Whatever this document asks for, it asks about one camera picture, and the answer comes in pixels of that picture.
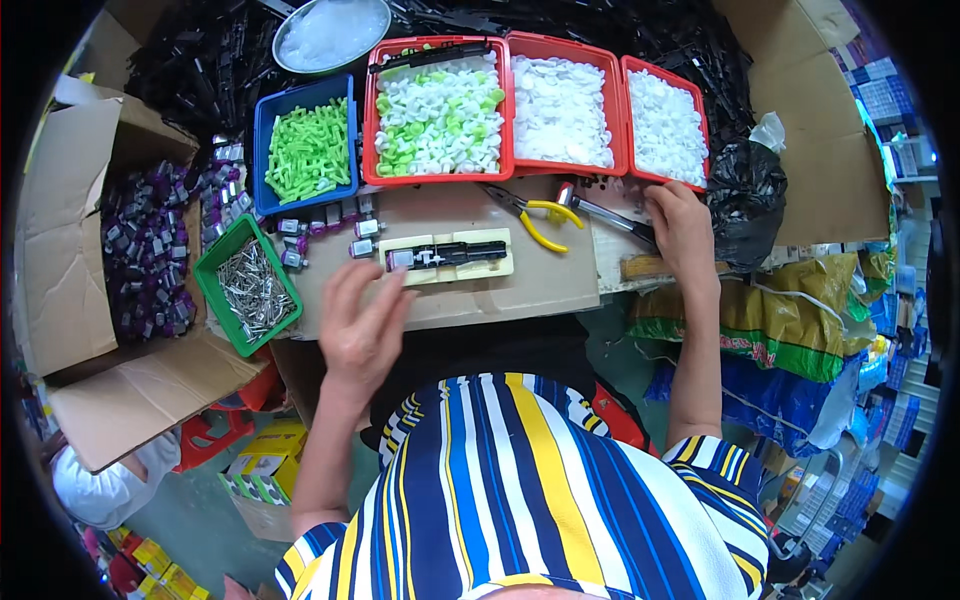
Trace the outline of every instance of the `yellow pliers handle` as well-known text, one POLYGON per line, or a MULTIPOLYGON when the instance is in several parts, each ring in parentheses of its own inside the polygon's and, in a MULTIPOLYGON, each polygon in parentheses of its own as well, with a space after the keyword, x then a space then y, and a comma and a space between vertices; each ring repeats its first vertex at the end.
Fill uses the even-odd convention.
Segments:
MULTIPOLYGON (((554 202, 549 202, 547 200, 531 200, 527 202, 526 208, 546 208, 551 213, 558 212, 565 216, 570 221, 573 221, 573 225, 577 228, 584 228, 583 222, 580 220, 580 217, 575 215, 572 210, 567 208, 562 204, 557 204, 554 202)), ((530 222, 530 215, 524 210, 520 213, 520 222, 527 229, 530 235, 537 240, 537 243, 543 246, 544 248, 553 251, 553 252, 569 252, 570 248, 562 244, 557 244, 556 242, 551 242, 550 240, 543 237, 537 228, 534 227, 533 223, 530 222)))

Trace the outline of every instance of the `black plastic bag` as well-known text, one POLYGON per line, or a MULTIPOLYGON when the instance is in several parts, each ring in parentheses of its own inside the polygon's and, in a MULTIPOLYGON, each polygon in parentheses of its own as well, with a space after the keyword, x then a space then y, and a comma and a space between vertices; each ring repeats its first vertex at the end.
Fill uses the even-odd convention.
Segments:
POLYGON ((779 156, 748 139, 728 144, 710 165, 707 183, 716 259, 738 273, 759 267, 783 222, 785 193, 779 156))

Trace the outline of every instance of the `pliers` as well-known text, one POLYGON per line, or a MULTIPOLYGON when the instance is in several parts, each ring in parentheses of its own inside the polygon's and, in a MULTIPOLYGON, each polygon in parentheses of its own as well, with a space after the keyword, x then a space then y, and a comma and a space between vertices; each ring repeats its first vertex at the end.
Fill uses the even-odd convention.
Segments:
POLYGON ((533 236, 537 243, 550 251, 569 252, 570 249, 563 244, 551 242, 543 237, 543 235, 537 231, 537 228, 534 227, 533 223, 530 222, 530 215, 527 214, 527 208, 546 208, 551 212, 556 212, 560 215, 563 215, 572 221, 573 225, 577 226, 577 228, 584 228, 584 223, 580 220, 580 217, 562 204, 557 204, 547 200, 523 200, 517 194, 509 192, 499 185, 493 185, 492 183, 477 182, 477 185, 482 187, 484 191, 486 191, 490 197, 493 198, 497 204, 500 204, 500 206, 502 206, 507 212, 519 217, 524 228, 526 228, 530 235, 533 236))

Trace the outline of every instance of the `hammer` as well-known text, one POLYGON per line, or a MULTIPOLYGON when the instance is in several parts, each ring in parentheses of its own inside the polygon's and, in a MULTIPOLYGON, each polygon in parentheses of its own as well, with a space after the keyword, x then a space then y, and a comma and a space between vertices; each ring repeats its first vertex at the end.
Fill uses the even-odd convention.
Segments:
POLYGON ((607 210, 603 206, 598 206, 597 204, 584 200, 580 196, 577 196, 573 193, 573 183, 570 183, 569 181, 560 186, 560 192, 557 194, 557 204, 562 204, 570 210, 576 210, 577 208, 580 208, 587 214, 599 218, 601 221, 621 229, 626 229, 636 237, 649 244, 654 249, 654 252, 657 254, 660 253, 660 249, 657 248, 657 238, 654 235, 654 229, 652 227, 646 225, 645 223, 641 223, 640 221, 634 221, 633 219, 620 216, 612 210, 607 210))

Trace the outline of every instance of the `striped shirt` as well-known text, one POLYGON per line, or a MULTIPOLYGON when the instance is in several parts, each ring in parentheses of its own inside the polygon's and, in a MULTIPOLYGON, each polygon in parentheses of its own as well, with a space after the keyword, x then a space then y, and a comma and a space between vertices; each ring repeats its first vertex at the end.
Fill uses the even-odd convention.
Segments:
POLYGON ((760 466, 716 438, 662 461, 610 438, 574 390, 530 374, 408 397, 350 523, 317 525, 277 566, 288 599, 481 598, 518 584, 601 598, 758 598, 760 466))

